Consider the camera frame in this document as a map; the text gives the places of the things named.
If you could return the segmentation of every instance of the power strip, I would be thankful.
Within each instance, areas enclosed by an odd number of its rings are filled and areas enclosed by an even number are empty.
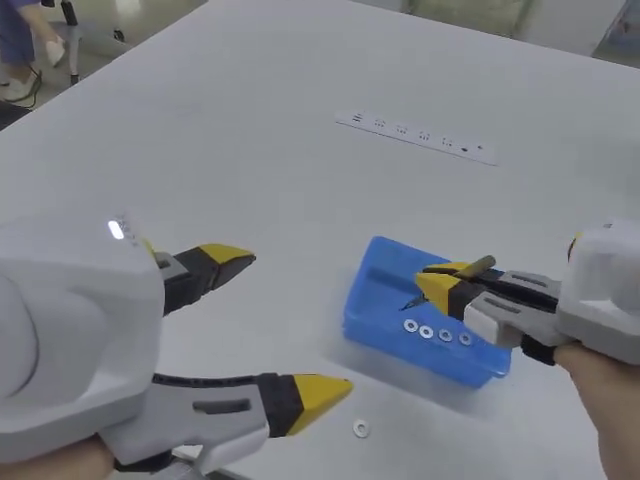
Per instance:
[[[381,115],[365,111],[336,114],[336,123],[371,133],[377,133],[421,147],[450,153],[486,165],[497,165],[493,148],[484,143],[460,140],[453,136],[440,135],[431,129],[411,126],[405,122],[389,121]]]

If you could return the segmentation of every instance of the blue pants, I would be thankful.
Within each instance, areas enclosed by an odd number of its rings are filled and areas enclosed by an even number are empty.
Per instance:
[[[39,5],[40,0],[0,0],[0,59],[3,63],[19,67],[35,60],[31,29],[18,8],[36,4]]]

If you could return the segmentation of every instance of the metal washer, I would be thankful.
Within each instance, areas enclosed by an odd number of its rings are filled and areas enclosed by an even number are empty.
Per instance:
[[[358,438],[367,438],[371,433],[371,428],[364,420],[356,420],[353,422],[353,433]]]
[[[450,342],[451,340],[453,340],[453,335],[451,335],[451,332],[449,330],[442,328],[438,332],[438,338],[440,338],[440,340],[442,340],[443,342]]]
[[[416,322],[415,320],[412,320],[410,318],[407,318],[404,321],[404,329],[409,332],[409,333],[415,333],[418,331],[418,322]]]
[[[420,336],[422,338],[426,338],[427,340],[430,339],[430,338],[433,338],[433,328],[431,328],[428,325],[422,325],[418,329],[418,333],[420,334]]]
[[[462,345],[465,345],[467,347],[471,345],[471,335],[469,335],[468,333],[463,332],[458,335],[458,340]]]

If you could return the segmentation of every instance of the white tabletop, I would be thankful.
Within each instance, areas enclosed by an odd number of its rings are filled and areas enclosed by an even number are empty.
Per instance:
[[[128,205],[157,248],[253,249],[166,321],[160,370],[348,377],[233,466],[259,479],[602,478],[568,377],[514,354],[478,392],[342,340],[370,238],[554,277],[573,233],[638,217],[640,72],[338,0],[216,0],[0,134],[0,219]],[[334,124],[368,109],[493,144],[498,167]],[[356,419],[369,438],[352,433]]]

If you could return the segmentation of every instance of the human hand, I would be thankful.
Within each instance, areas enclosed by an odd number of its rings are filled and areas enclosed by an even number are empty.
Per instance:
[[[555,360],[571,375],[598,431],[608,479],[640,479],[640,367],[577,344],[559,347]]]
[[[92,438],[33,460],[0,465],[0,480],[104,480],[113,462],[107,447]]]

